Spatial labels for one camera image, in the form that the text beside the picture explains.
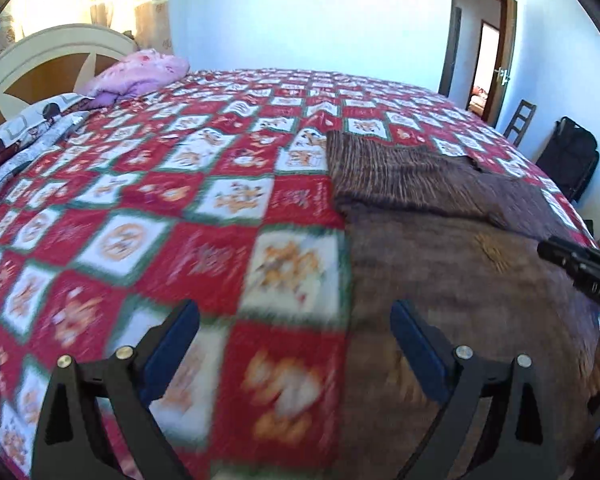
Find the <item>cream wooden headboard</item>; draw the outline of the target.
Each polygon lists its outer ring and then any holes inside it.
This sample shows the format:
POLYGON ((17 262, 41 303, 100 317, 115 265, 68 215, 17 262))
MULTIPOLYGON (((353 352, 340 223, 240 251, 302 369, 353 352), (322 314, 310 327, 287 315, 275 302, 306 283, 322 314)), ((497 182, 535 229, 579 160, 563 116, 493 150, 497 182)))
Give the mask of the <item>cream wooden headboard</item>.
POLYGON ((16 42, 0 54, 0 125, 31 104, 80 90, 137 50, 134 39, 87 24, 44 29, 16 42))

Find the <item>grey patterned pillow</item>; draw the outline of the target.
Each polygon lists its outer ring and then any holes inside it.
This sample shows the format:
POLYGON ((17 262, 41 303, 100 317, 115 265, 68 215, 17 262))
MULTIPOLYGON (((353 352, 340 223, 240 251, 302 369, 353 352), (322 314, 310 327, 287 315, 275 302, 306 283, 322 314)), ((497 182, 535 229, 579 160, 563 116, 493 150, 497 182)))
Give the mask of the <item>grey patterned pillow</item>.
POLYGON ((0 125, 0 192, 18 169, 83 122, 92 101, 79 93, 61 93, 27 106, 0 125))

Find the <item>brown wooden door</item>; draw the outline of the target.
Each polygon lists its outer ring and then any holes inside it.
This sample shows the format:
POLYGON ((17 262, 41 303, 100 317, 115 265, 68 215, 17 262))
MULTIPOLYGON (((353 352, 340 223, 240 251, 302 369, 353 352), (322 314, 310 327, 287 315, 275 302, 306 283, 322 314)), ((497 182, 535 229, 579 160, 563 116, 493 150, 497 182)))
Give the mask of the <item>brown wooden door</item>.
POLYGON ((438 92, 494 127, 512 68, 516 0, 451 0, 438 92))

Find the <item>brown striped knit sweater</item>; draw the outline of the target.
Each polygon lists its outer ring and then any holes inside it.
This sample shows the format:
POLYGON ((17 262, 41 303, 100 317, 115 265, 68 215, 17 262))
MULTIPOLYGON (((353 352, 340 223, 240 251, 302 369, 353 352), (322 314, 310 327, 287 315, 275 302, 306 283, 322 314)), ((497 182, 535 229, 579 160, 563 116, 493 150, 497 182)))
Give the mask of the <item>brown striped knit sweater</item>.
POLYGON ((536 251, 544 238, 569 236, 542 191, 467 156, 338 131, 327 136, 326 156, 352 278, 334 477, 393 478, 436 414, 390 333, 398 300, 479 356, 531 356, 558 466, 571 466, 592 430, 586 404, 600 308, 536 251))

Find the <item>pink crumpled blanket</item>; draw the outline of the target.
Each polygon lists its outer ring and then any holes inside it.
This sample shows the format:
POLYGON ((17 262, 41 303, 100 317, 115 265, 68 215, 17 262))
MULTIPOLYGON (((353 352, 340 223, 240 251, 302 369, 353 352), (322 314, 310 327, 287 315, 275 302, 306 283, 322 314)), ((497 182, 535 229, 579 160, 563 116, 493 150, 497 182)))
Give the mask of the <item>pink crumpled blanket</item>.
POLYGON ((82 84, 76 93, 90 99, 91 108, 114 105, 173 84, 187 75, 185 58, 155 49, 133 52, 82 84))

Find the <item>red patchwork bedspread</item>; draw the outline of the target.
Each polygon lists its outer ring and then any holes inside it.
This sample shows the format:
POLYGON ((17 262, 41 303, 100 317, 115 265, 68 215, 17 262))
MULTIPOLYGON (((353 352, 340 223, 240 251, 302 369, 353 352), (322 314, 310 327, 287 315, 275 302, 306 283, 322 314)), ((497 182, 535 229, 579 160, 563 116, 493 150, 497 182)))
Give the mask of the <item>red patchwork bedspread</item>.
POLYGON ((332 131, 467 156, 582 219, 443 96, 308 70, 193 73, 88 113, 0 193, 0 464, 31 474, 57 360, 108 358, 181 301, 200 329, 151 405, 197 479, 337 479, 352 278, 332 131))

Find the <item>wooden chair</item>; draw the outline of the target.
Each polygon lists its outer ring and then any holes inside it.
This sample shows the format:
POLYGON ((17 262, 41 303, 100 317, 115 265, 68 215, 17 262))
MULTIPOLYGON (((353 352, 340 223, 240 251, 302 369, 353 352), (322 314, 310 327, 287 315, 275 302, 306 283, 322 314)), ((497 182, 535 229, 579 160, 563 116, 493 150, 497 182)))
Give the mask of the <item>wooden chair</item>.
POLYGON ((524 135, 526 134, 533 116, 536 112, 536 105, 526 100, 521 100, 507 124, 503 133, 504 138, 509 141, 515 148, 521 144, 524 135))

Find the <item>yellow patterned curtain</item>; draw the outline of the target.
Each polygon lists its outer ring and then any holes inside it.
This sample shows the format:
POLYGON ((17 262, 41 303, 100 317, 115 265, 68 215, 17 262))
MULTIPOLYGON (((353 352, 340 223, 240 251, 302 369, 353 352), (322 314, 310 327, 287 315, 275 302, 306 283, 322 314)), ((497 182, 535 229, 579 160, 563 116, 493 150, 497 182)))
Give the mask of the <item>yellow patterned curtain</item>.
POLYGON ((132 38, 140 50, 173 52, 168 0, 84 0, 57 9, 41 1, 12 0, 0 14, 0 54, 36 32, 68 24, 110 28, 132 38))

